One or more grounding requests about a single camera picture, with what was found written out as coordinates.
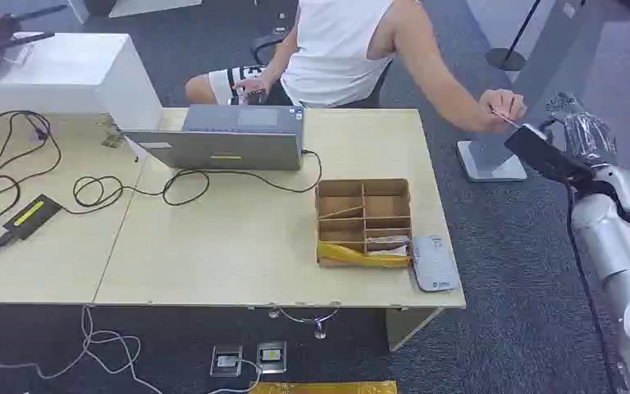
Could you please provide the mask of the person's left hand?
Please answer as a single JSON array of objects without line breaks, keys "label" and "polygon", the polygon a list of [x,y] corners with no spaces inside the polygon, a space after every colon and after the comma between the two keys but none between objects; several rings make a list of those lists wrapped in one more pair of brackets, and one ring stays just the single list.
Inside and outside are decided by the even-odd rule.
[{"label": "person's left hand", "polygon": [[527,112],[521,94],[507,89],[488,89],[479,98],[484,130],[501,132],[508,126],[516,126]]}]

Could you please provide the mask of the robot right hand grey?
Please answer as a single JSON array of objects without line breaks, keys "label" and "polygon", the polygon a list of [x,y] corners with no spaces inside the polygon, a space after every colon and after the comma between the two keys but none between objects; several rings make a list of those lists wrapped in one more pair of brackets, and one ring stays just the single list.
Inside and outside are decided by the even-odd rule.
[{"label": "robot right hand grey", "polygon": [[617,163],[616,139],[609,126],[588,112],[575,94],[557,92],[546,109],[564,127],[569,155],[591,167]]}]

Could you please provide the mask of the person's right hand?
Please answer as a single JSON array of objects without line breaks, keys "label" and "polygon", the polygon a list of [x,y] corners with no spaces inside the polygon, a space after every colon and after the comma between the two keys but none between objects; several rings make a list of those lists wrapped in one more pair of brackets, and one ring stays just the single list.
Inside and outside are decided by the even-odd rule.
[{"label": "person's right hand", "polygon": [[258,77],[236,82],[233,89],[237,93],[238,105],[263,105],[267,101],[269,85]]}]

